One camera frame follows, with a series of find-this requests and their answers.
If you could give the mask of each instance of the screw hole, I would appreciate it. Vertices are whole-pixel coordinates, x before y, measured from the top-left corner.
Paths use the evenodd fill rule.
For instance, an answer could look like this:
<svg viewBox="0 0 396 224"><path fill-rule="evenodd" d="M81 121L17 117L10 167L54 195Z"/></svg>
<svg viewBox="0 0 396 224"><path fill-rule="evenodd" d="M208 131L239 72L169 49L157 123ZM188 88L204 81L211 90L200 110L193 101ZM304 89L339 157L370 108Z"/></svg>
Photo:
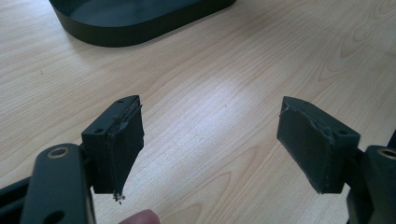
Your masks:
<svg viewBox="0 0 396 224"><path fill-rule="evenodd" d="M381 148L378 150L379 154L382 156L391 159L391 160L396 160L396 152L389 150L387 148Z"/></svg>
<svg viewBox="0 0 396 224"><path fill-rule="evenodd" d="M59 223L64 219L64 211L55 211L44 219L44 224L55 224Z"/></svg>
<svg viewBox="0 0 396 224"><path fill-rule="evenodd" d="M53 150L51 150L48 154L47 157L50 159L58 159L61 158L62 156L66 155L69 153L69 148L68 147L58 147Z"/></svg>
<svg viewBox="0 0 396 224"><path fill-rule="evenodd" d="M103 131L103 129L95 129L93 130L94 133L101 133Z"/></svg>

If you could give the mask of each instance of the fingertip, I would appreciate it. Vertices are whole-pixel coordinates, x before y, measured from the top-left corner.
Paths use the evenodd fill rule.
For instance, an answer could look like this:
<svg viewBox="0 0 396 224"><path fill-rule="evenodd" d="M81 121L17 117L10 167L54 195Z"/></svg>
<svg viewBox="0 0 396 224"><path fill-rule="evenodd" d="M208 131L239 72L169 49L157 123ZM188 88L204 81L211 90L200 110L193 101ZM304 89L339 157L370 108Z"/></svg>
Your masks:
<svg viewBox="0 0 396 224"><path fill-rule="evenodd" d="M151 209L147 209L127 217L120 224L160 224L160 219Z"/></svg>

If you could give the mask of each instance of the light wood surface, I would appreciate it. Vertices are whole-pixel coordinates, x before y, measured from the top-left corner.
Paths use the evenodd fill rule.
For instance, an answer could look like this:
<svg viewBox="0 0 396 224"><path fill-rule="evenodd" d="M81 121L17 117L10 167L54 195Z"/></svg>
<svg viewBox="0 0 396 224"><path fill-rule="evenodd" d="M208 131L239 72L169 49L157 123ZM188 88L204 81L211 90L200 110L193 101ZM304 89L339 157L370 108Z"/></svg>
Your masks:
<svg viewBox="0 0 396 224"><path fill-rule="evenodd" d="M0 5L0 188L35 156L139 94L146 132L126 200L95 195L98 223L151 208L162 223L346 223L276 140L282 97L386 145L396 127L395 0L237 0L147 43L95 47L46 0Z"/></svg>

